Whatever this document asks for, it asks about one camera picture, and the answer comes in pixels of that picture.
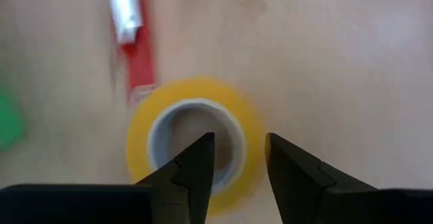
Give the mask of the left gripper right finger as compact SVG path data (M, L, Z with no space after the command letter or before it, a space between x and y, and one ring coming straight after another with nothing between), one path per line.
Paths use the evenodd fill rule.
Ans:
M355 224L371 219L365 204L376 188L276 133L267 133L265 158L283 224Z

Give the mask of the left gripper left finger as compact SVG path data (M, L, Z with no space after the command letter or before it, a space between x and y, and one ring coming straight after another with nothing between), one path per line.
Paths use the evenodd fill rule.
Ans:
M152 224L205 224L214 175L214 133L205 133L136 182L150 190Z

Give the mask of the yellow tape roll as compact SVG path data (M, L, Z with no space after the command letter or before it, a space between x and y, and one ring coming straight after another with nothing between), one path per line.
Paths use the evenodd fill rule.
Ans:
M208 216L233 212L254 195L265 171L265 128L252 104L235 88L210 77L177 80L154 90L137 107L127 135L127 164L134 182L166 164L169 120L202 108L229 129L233 161L212 186Z

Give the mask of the red and silver stapler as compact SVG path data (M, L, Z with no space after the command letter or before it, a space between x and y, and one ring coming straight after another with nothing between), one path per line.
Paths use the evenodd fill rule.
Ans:
M155 87L152 24L147 0L108 0L117 48L126 60L129 99L141 99Z

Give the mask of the green plastic basket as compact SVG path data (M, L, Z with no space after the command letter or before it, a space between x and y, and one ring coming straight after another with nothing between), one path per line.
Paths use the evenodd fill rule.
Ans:
M18 104L0 83L0 150L7 150L23 138L25 125Z

